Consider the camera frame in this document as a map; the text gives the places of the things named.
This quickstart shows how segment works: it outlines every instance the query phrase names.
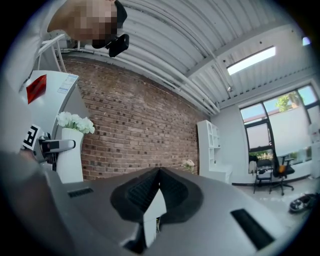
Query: flower arrangement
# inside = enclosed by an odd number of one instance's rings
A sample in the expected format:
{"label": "flower arrangement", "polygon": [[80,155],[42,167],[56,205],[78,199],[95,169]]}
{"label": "flower arrangement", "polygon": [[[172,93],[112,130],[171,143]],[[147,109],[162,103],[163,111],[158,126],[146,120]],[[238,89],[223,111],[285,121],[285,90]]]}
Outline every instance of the flower arrangement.
{"label": "flower arrangement", "polygon": [[181,166],[192,172],[194,170],[195,163],[191,159],[183,160]]}
{"label": "flower arrangement", "polygon": [[81,118],[77,114],[69,112],[61,112],[57,115],[58,125],[62,128],[70,128],[77,130],[83,134],[94,133],[94,123],[87,117]]}

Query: black vent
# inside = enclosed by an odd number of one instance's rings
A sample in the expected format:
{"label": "black vent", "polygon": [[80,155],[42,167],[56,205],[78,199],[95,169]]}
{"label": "black vent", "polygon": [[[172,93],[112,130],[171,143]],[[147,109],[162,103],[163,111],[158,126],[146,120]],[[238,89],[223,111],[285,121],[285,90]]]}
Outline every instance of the black vent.
{"label": "black vent", "polygon": [[238,222],[257,250],[266,247],[274,241],[272,236],[270,236],[245,209],[234,210],[231,212],[231,215]]}
{"label": "black vent", "polygon": [[85,194],[89,194],[92,192],[93,192],[93,190],[90,187],[86,187],[86,188],[82,188],[79,190],[70,191],[70,192],[68,192],[68,195],[71,198],[76,198],[76,197],[80,197],[80,196],[83,196]]}

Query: black camera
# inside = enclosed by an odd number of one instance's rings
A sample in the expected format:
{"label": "black camera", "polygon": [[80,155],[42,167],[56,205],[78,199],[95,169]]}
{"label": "black camera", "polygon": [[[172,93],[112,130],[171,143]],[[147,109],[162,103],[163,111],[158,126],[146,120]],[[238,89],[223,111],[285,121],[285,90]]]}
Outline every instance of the black camera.
{"label": "black camera", "polygon": [[[123,24],[126,18],[128,17],[128,15],[124,6],[118,0],[116,0],[114,4],[116,6],[116,13],[117,13],[116,26],[117,26],[117,29],[122,29]],[[103,39],[103,40],[93,40],[92,47],[96,49],[107,48],[109,49],[109,56],[111,58],[116,57],[118,54],[122,53],[123,51],[129,48],[129,35],[123,34],[119,37],[116,35],[112,35],[111,38],[106,37],[106,39]]]}

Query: person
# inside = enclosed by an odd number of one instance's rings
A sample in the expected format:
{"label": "person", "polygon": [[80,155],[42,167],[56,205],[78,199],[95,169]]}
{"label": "person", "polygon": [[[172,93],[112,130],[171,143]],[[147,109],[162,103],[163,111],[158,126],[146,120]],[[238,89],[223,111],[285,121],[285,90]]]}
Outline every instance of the person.
{"label": "person", "polygon": [[74,40],[106,42],[117,34],[121,8],[117,0],[51,0],[29,19],[2,63],[0,118],[6,122],[0,127],[0,150],[18,153],[32,125],[31,113],[18,93],[26,87],[45,35],[62,30]]}
{"label": "person", "polygon": [[80,41],[110,37],[117,31],[115,0],[51,0],[35,13],[3,64],[5,80],[15,91],[30,77],[45,35],[55,30]]}

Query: floor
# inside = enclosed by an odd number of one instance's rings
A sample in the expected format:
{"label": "floor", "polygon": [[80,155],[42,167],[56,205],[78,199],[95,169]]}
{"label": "floor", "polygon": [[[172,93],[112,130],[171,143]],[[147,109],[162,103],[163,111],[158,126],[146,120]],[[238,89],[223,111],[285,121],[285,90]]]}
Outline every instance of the floor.
{"label": "floor", "polygon": [[309,210],[302,213],[291,214],[288,212],[290,203],[302,196],[303,194],[320,193],[320,178],[305,178],[299,181],[291,182],[294,187],[291,191],[290,187],[284,187],[284,195],[281,196],[281,188],[277,187],[269,194],[269,187],[257,187],[254,193],[253,186],[237,186],[238,189],[245,192],[259,203],[271,210],[279,220],[290,230],[301,221],[305,220],[309,215]]}

